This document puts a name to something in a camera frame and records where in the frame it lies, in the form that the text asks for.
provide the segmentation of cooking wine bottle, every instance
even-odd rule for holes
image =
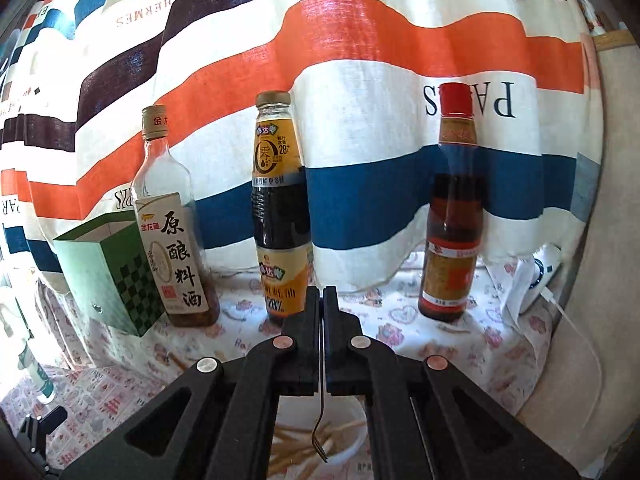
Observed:
[[[255,105],[252,215],[269,318],[277,324],[304,310],[313,275],[305,169],[288,92],[258,94]]]
[[[418,308],[454,321],[465,311],[482,236],[484,181],[474,167],[478,150],[471,92],[464,83],[440,86],[441,167],[434,176]]]
[[[169,153],[164,105],[142,110],[145,160],[131,183],[136,219],[164,309],[174,326],[209,326],[220,315],[200,241],[189,170]]]

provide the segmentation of charging cable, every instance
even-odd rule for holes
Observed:
[[[567,316],[567,314],[564,311],[564,309],[558,304],[558,302],[556,301],[556,298],[554,298],[553,293],[548,288],[545,287],[540,291],[540,296],[545,298],[545,300],[547,300],[549,303],[551,303],[551,304],[556,306],[556,308],[560,311],[560,314],[562,315],[562,317],[564,317],[566,319],[567,323],[569,325],[571,325],[571,327],[575,330],[577,335],[579,335],[580,338],[584,341],[584,343],[588,346],[589,351],[593,355],[594,359],[596,359],[596,364],[598,366],[598,392],[596,394],[595,399],[593,399],[593,404],[591,405],[591,409],[589,410],[589,414],[587,415],[587,418],[584,421],[584,424],[580,428],[580,433],[578,434],[578,436],[575,439],[575,441],[577,442],[578,438],[580,438],[580,436],[582,435],[582,432],[584,431],[584,428],[586,428],[587,424],[590,423],[591,418],[593,417],[593,413],[596,411],[596,408],[598,407],[598,405],[600,403],[600,397],[602,396],[602,388],[603,388],[602,362],[600,361],[600,356],[598,355],[598,352],[596,352],[596,349],[593,346],[593,343],[591,342],[591,339],[588,338],[587,336],[585,336],[580,331],[580,329],[578,329],[578,327],[575,325],[575,323],[569,318],[569,316]]]

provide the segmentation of wooden edge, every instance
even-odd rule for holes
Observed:
[[[593,43],[596,45],[597,52],[604,52],[605,50],[611,50],[612,48],[619,48],[621,46],[635,45],[631,32],[626,29],[612,30],[606,34],[593,37]]]

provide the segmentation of bottle cap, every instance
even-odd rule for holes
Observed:
[[[443,115],[472,117],[471,88],[466,83],[440,85],[440,107]]]
[[[142,138],[145,140],[166,137],[169,124],[166,116],[166,106],[153,105],[142,110]]]
[[[269,90],[267,92],[260,92],[255,97],[255,106],[257,108],[273,104],[290,105],[291,95],[289,95],[289,92],[285,92],[284,90]]]

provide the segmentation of pink patterned tablecloth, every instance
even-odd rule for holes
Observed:
[[[416,308],[424,255],[412,253],[386,285],[360,294],[341,294],[341,309],[357,315],[363,332],[407,357],[442,354],[511,413],[516,413],[542,373],[550,343],[551,319],[537,304],[520,316],[520,331],[501,317],[503,286],[478,267],[465,315],[446,324],[421,316]],[[50,303],[50,313],[63,328],[63,338],[81,345],[92,364],[79,372],[50,370],[58,388],[51,406],[62,404],[69,419],[52,436],[49,459],[64,466],[98,442],[143,406],[180,368],[203,356],[220,360],[242,357],[257,343],[279,333],[266,319],[259,276],[245,272],[218,280],[220,320],[204,329],[176,328],[162,316],[143,337],[127,335],[88,318],[70,295]],[[1,401],[15,428],[29,412],[48,408],[37,403],[24,380]],[[336,480],[369,478],[370,454],[365,446]]]

